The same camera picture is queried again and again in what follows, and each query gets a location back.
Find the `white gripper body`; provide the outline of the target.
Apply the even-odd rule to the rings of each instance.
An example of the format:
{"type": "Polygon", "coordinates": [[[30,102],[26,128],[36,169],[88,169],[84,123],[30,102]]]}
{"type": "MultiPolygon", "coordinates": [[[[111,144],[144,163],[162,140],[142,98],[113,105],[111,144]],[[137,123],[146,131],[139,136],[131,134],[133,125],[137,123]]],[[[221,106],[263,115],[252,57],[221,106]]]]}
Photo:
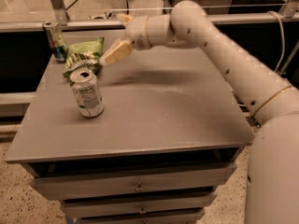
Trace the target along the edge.
{"type": "Polygon", "coordinates": [[[148,19],[148,16],[134,17],[125,28],[125,35],[131,40],[134,49],[142,50],[150,48],[147,36],[148,19]]]}

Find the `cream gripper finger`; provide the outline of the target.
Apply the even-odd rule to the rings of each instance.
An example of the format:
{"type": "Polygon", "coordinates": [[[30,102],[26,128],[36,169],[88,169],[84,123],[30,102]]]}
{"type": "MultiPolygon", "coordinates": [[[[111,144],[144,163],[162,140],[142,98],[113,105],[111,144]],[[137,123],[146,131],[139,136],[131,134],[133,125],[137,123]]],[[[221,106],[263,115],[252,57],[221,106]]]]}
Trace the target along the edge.
{"type": "Polygon", "coordinates": [[[99,59],[99,63],[103,66],[111,65],[128,57],[132,53],[132,50],[133,45],[130,39],[118,39],[103,53],[99,59]]]}
{"type": "Polygon", "coordinates": [[[127,27],[134,17],[129,14],[120,13],[117,15],[117,19],[124,27],[127,27]]]}

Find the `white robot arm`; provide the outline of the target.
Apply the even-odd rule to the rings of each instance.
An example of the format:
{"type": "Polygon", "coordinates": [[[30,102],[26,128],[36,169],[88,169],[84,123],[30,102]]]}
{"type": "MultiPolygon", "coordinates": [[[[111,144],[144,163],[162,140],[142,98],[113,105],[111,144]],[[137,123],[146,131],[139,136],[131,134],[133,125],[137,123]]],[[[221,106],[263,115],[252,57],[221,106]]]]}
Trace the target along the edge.
{"type": "Polygon", "coordinates": [[[250,150],[245,224],[299,224],[299,90],[223,34],[195,2],[155,17],[119,14],[125,38],[100,58],[109,65],[134,49],[202,49],[261,124],[250,150]]]}

